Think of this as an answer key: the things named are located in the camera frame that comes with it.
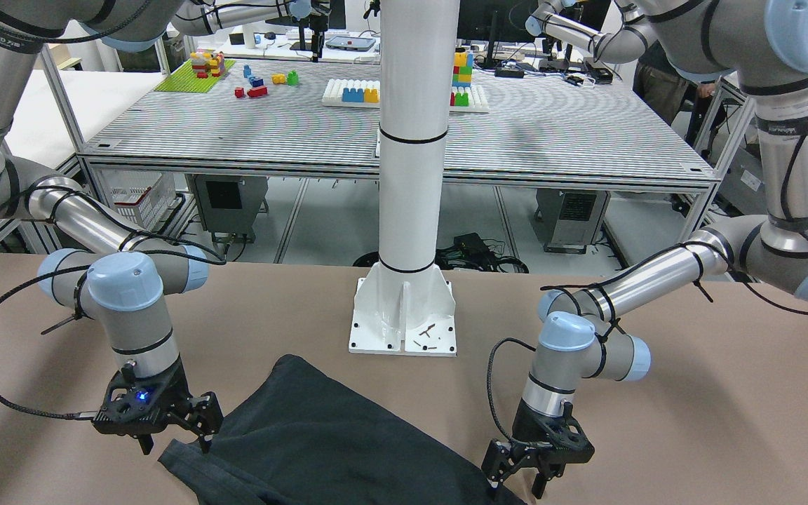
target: person's hand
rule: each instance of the person's hand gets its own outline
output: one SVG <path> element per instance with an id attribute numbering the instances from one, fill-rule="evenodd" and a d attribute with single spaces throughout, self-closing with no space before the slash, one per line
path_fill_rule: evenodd
<path id="1" fill-rule="evenodd" d="M 715 93 L 715 83 L 699 84 L 696 87 L 696 95 L 700 98 L 709 98 Z"/>

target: person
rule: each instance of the person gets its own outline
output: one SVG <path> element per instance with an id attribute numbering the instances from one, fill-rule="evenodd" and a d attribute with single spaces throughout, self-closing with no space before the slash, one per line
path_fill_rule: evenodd
<path id="1" fill-rule="evenodd" d="M 672 124 L 682 109 L 685 93 L 691 85 L 687 79 L 679 76 L 666 57 L 663 44 L 658 41 L 639 58 L 632 89 L 666 124 Z M 703 83 L 696 87 L 696 96 L 699 98 L 709 98 L 714 92 L 714 83 Z"/>

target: white sticker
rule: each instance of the white sticker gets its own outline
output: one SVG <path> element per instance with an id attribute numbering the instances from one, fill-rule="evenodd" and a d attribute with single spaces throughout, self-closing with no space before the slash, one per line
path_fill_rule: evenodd
<path id="1" fill-rule="evenodd" d="M 753 189 L 754 192 L 760 190 L 760 186 L 762 185 L 762 181 L 757 179 L 756 175 L 750 173 L 749 170 L 744 170 L 743 175 L 741 176 L 741 182 L 747 184 L 747 187 Z"/>

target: white lego baseplate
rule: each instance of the white lego baseplate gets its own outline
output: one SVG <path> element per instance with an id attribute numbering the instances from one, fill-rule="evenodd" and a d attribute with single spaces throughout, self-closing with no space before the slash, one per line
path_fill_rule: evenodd
<path id="1" fill-rule="evenodd" d="M 377 90 L 379 92 L 379 81 L 360 81 L 352 79 L 330 79 L 323 92 L 323 105 L 330 107 L 353 107 L 360 109 L 379 109 L 378 102 L 342 102 L 342 95 L 345 89 L 355 90 Z M 488 106 L 488 98 L 482 86 L 452 87 L 451 93 L 466 93 L 469 96 L 468 106 L 451 106 L 451 112 L 491 112 Z"/>

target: brown table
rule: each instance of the brown table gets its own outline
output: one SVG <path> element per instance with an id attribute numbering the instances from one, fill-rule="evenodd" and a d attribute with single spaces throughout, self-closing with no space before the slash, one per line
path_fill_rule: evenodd
<path id="1" fill-rule="evenodd" d="M 0 255 L 0 294 L 35 275 L 41 257 Z M 201 290 L 170 297 L 193 393 L 214 390 L 225 412 L 251 394 L 277 358 L 295 353 L 328 376 L 481 463 L 497 435 L 485 402 L 485 361 L 506 336 L 535 341 L 539 285 L 565 278 L 452 272 L 457 358 L 346 351 L 361 269 L 230 264 Z M 654 353 L 641 382 L 584 381 L 575 415 L 597 448 L 567 467 L 544 503 L 808 503 L 808 317 L 777 311 L 742 285 L 685 288 L 629 314 L 623 327 Z M 769 287 L 761 288 L 775 297 Z M 115 371 L 98 323 L 41 329 L 67 310 L 35 288 L 0 310 L 0 390 L 57 412 L 94 409 Z M 503 348 L 496 392 L 506 424 L 530 353 Z M 0 405 L 0 503 L 195 503 L 156 454 L 88 422 L 19 415 Z M 527 496 L 532 473 L 508 480 Z"/>

